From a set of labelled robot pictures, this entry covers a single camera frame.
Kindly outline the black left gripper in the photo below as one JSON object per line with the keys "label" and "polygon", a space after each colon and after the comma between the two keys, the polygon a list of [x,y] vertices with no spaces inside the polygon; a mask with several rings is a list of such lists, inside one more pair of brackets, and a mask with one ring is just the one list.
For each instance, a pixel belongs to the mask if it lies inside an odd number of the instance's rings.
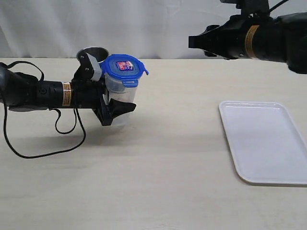
{"label": "black left gripper", "polygon": [[136,104],[115,99],[109,101],[108,107],[104,100],[106,86],[103,74],[99,81],[91,81],[92,72],[87,54],[81,56],[78,61],[80,66],[71,80],[75,107],[92,109],[102,126],[109,126],[113,118],[135,110]]}

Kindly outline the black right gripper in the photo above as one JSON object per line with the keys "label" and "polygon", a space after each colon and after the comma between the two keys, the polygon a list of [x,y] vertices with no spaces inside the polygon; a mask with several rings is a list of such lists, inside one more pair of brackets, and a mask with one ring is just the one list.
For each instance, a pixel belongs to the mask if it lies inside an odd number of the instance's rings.
{"label": "black right gripper", "polygon": [[229,17],[222,25],[208,25],[199,35],[188,37],[188,47],[202,49],[208,57],[220,56],[227,60],[254,58],[253,38],[263,23],[269,21],[267,0],[238,0],[239,14]]}

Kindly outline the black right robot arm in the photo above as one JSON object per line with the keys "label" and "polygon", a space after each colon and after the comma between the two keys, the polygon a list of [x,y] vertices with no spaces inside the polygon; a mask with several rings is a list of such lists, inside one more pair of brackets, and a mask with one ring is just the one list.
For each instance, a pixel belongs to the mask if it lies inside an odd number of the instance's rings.
{"label": "black right robot arm", "polygon": [[200,49],[207,57],[226,60],[258,59],[285,63],[297,74],[307,72],[307,14],[291,13],[271,17],[285,2],[269,7],[267,0],[226,0],[240,14],[223,25],[212,24],[199,35],[190,35],[188,47]]}

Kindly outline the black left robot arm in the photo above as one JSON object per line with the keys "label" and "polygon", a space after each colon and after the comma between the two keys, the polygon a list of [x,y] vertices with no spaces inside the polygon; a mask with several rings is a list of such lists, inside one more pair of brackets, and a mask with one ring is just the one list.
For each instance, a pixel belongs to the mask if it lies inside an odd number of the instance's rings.
{"label": "black left robot arm", "polygon": [[0,64],[0,101],[11,111],[30,112],[51,109],[92,109],[101,125],[109,126],[121,115],[135,110],[136,104],[122,102],[108,95],[104,75],[95,57],[82,53],[80,66],[71,82],[48,81],[10,69],[19,64]]}

